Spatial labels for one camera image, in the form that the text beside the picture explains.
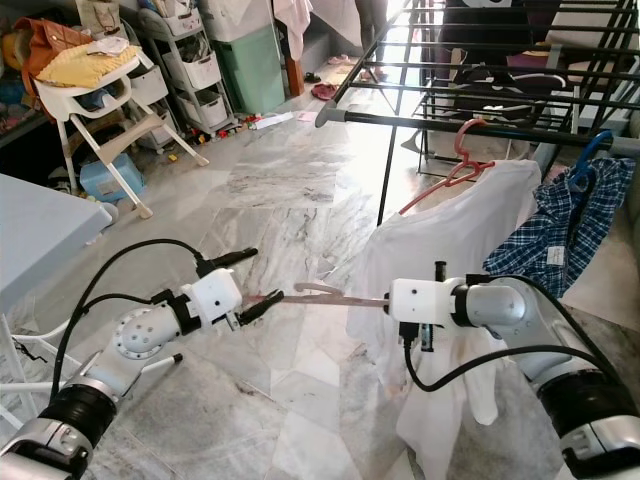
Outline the person in dark trousers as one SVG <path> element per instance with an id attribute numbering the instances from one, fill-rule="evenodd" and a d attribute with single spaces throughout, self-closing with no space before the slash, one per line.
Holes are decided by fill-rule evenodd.
<path id="1" fill-rule="evenodd" d="M 381 50 L 375 47 L 380 33 L 387 24 L 388 0 L 355 0 L 358 15 L 360 51 L 372 51 L 372 61 L 381 60 Z"/>

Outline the blue checked shirt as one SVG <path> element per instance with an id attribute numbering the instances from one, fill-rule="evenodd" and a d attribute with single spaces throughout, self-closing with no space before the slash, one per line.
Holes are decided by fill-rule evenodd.
<path id="1" fill-rule="evenodd" d="M 631 157 L 595 157 L 535 188 L 534 214 L 486 257 L 486 273 L 526 276 L 564 296 L 611 232 L 635 166 Z"/>

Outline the green bin white lid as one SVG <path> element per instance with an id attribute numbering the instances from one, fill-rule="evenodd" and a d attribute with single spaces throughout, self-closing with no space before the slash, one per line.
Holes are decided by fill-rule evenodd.
<path id="1" fill-rule="evenodd" d="M 271 113 L 285 102 L 284 74 L 269 0 L 200 0 L 236 113 Z"/>

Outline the grey storage cart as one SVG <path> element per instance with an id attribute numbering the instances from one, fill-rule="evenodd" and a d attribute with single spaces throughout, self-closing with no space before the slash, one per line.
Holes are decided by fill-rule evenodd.
<path id="1" fill-rule="evenodd" d="M 230 123 L 227 91 L 195 0 L 140 0 L 138 28 L 172 91 L 172 108 L 210 136 Z"/>

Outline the beige tote bag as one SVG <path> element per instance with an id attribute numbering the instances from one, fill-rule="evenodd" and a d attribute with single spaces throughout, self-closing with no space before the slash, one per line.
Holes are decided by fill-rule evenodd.
<path id="1" fill-rule="evenodd" d="M 83 27 L 91 35 L 116 35 L 123 22 L 116 0 L 76 0 L 76 10 Z"/>

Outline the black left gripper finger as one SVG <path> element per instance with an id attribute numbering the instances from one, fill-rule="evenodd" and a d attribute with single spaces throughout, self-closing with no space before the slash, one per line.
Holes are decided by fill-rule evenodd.
<path id="1" fill-rule="evenodd" d="M 246 312 L 244 312 L 244 317 L 246 317 L 246 320 L 252 319 L 252 323 L 255 323 L 255 321 L 261 319 L 271 307 L 282 302 L 284 298 L 285 294 L 283 291 L 273 291 L 265 294 L 259 302 L 247 307 Z"/>

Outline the small white cloth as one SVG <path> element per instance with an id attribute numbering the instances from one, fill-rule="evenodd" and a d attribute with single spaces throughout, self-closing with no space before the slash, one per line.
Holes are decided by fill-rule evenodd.
<path id="1" fill-rule="evenodd" d="M 86 51 L 90 55 L 120 56 L 131 47 L 127 38 L 102 36 L 88 45 Z"/>

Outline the colourful toy pile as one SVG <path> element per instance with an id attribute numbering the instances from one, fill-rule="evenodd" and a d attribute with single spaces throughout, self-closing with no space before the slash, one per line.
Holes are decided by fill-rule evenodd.
<path id="1" fill-rule="evenodd" d="M 32 33 L 28 20 L 22 17 L 1 37 L 4 61 L 0 83 L 1 131 L 17 128 L 24 120 L 40 114 L 38 100 L 27 90 L 23 77 Z"/>

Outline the light blue folding table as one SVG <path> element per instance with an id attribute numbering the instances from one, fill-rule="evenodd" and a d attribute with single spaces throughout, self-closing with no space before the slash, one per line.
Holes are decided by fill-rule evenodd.
<path id="1" fill-rule="evenodd" d="M 49 392 L 49 381 L 29 381 L 26 378 L 27 361 L 18 355 L 18 346 L 46 349 L 50 364 L 60 362 L 61 370 L 55 376 L 65 383 L 82 369 L 96 369 L 99 353 L 108 356 L 110 364 L 124 364 L 115 346 L 105 346 L 106 323 L 83 317 L 82 323 L 91 326 L 93 347 L 78 346 L 73 339 L 72 316 L 81 288 L 73 287 L 76 279 L 83 280 L 90 293 L 105 291 L 100 283 L 92 283 L 95 271 L 84 271 L 86 261 L 97 259 L 105 265 L 104 250 L 111 239 L 118 239 L 129 224 L 141 220 L 141 212 L 122 211 L 110 202 L 97 202 L 90 198 L 68 195 L 55 189 L 36 186 L 9 175 L 1 178 L 1 236 L 0 282 L 3 319 L 3 383 L 1 399 L 17 401 L 23 408 L 13 413 L 8 407 L 0 408 L 4 428 L 18 429 L 35 417 L 41 403 L 35 393 Z M 46 298 L 59 297 L 69 308 L 56 311 L 51 320 L 59 326 L 40 334 L 18 335 L 15 329 L 23 321 L 32 323 L 42 319 L 37 303 Z"/>

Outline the black metal drying rack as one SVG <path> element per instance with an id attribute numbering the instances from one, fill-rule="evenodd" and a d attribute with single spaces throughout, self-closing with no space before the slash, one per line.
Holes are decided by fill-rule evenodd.
<path id="1" fill-rule="evenodd" d="M 609 131 L 640 159 L 640 0 L 407 0 L 325 101 L 316 125 L 388 125 L 419 172 L 460 161 L 431 133 L 524 141 L 548 168 Z"/>

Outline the pink hanging garment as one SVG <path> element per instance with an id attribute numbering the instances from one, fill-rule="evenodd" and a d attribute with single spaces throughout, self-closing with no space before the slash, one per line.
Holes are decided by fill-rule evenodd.
<path id="1" fill-rule="evenodd" d="M 301 61 L 305 54 L 305 32 L 310 26 L 311 12 L 310 0 L 271 0 L 271 13 L 285 27 L 292 60 Z"/>

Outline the blue plastic box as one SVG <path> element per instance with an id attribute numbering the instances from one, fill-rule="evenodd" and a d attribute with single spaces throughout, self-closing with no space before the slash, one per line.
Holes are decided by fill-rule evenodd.
<path id="1" fill-rule="evenodd" d="M 145 179 L 143 179 L 137 166 L 133 164 L 131 155 L 119 154 L 111 164 L 122 174 L 125 183 L 131 187 L 137 196 L 145 193 Z M 96 198 L 97 201 L 116 202 L 122 200 L 122 198 L 128 198 L 128 193 L 120 187 L 114 175 L 106 169 L 106 166 L 101 161 L 84 164 L 79 170 L 78 182 L 79 188 L 86 192 L 87 195 Z"/>

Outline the orange brown handbag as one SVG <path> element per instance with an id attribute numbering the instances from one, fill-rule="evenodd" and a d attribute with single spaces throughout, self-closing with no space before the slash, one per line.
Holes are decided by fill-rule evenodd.
<path id="1" fill-rule="evenodd" d="M 17 51 L 24 54 L 20 76 L 32 97 L 38 96 L 35 77 L 59 52 L 93 42 L 90 35 L 47 19 L 22 17 L 15 22 L 14 31 L 19 37 L 26 36 L 26 40 L 18 41 Z"/>

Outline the yellow towel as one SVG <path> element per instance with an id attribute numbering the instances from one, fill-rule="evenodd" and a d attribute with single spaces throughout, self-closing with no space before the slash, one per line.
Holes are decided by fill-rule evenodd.
<path id="1" fill-rule="evenodd" d="M 86 51 L 88 45 L 90 44 L 59 52 L 56 58 L 37 74 L 38 81 L 59 87 L 95 87 L 105 74 L 122 68 L 140 54 L 140 49 L 131 45 L 122 55 L 114 58 L 90 55 Z"/>

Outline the white shirt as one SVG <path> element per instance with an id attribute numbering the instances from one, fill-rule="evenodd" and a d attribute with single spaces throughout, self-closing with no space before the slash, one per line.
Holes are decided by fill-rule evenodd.
<path id="1" fill-rule="evenodd" d="M 449 278 L 483 273 L 484 261 L 535 210 L 541 183 L 534 161 L 504 161 L 486 170 L 460 195 L 430 209 L 394 215 L 372 232 L 353 261 L 349 293 L 383 297 L 393 280 L 434 279 L 435 262 Z M 408 378 L 398 325 L 380 308 L 351 308 L 347 334 L 365 344 L 367 357 L 389 394 L 403 401 L 396 434 L 415 452 L 428 480 L 445 480 L 463 420 L 493 424 L 495 380 L 503 361 L 466 372 L 435 392 Z"/>

